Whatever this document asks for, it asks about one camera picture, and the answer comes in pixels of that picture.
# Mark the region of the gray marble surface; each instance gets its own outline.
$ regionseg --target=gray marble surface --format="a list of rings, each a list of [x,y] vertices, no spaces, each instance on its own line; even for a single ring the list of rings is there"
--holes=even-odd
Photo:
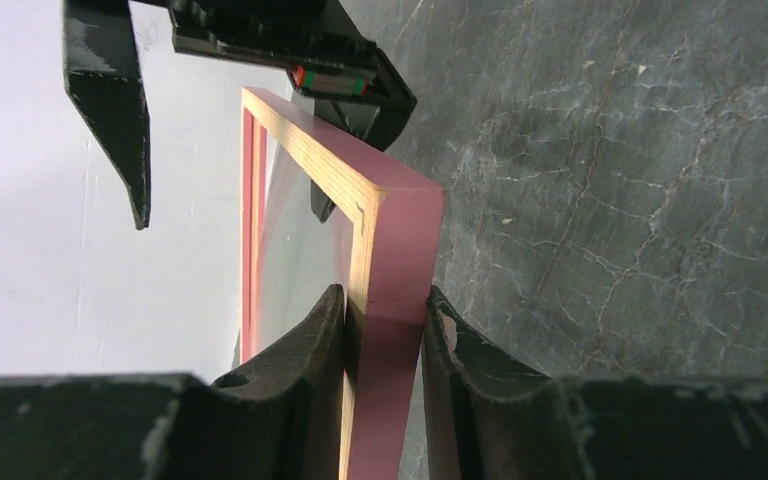
[[[768,1],[343,4],[419,98],[389,153],[448,190],[471,324],[550,375],[768,377]]]

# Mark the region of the white wall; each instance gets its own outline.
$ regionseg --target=white wall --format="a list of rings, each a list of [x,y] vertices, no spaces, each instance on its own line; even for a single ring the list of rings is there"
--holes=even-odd
[[[132,4],[152,121],[152,218],[63,90],[60,0],[0,0],[0,374],[230,365],[239,318],[240,89],[282,72],[177,55]]]

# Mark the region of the pink painted edge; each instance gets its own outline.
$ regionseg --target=pink painted edge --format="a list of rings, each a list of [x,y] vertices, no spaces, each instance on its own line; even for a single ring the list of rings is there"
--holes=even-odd
[[[240,362],[245,363],[251,358],[251,256],[252,256],[252,209],[253,209],[253,189],[252,189],[252,130],[254,129],[254,117],[245,107],[243,108],[243,135],[242,135],[242,166],[241,166],[241,185],[240,194],[242,195],[242,215],[241,215],[241,240],[242,254],[240,255],[240,270],[242,289],[240,300]]]
[[[266,176],[264,174],[266,168],[266,129],[254,118],[254,115],[243,107],[243,162],[242,162],[242,185],[241,195],[243,199],[243,215],[242,215],[242,234],[241,240],[243,243],[242,255],[240,256],[241,272],[242,272],[242,295],[241,295],[241,313],[242,318],[240,321],[240,362],[245,363],[252,356],[257,353],[257,343],[255,333],[257,331],[258,318],[255,314],[257,312],[257,298],[252,295],[252,288],[254,286],[260,286],[262,277],[262,266],[259,258],[253,258],[253,240],[255,235],[260,236],[263,230],[263,214],[265,211],[265,183]],[[259,150],[259,158],[254,158],[254,135],[255,128],[258,129],[260,135],[261,148]],[[254,178],[254,162],[260,162],[261,175],[259,178]],[[259,197],[258,197],[258,212],[260,222],[255,225],[254,216],[254,182],[258,182]]]
[[[314,117],[278,95],[262,88],[247,90],[379,187],[385,189],[441,188],[416,170],[346,134],[328,122]]]
[[[444,205],[441,190],[414,190],[390,193],[378,210],[361,333],[351,480],[398,477]]]

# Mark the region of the glass panel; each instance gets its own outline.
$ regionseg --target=glass panel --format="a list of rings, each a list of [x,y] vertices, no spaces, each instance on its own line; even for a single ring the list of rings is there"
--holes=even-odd
[[[278,147],[261,235],[257,351],[298,325],[325,287],[346,285],[352,223],[339,208],[319,223],[310,207],[310,177]]]
[[[275,170],[275,159],[278,156],[278,140],[272,135],[266,135],[266,178],[264,185],[269,191],[269,185],[272,184],[272,172]],[[269,196],[266,197],[266,204],[269,205]]]

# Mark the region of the pink wooden frame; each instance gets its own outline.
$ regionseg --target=pink wooden frame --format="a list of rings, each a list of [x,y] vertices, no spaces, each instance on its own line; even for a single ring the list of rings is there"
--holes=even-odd
[[[269,131],[353,224],[341,479],[395,479],[443,218],[442,188],[262,89],[243,91],[241,360],[256,345]]]

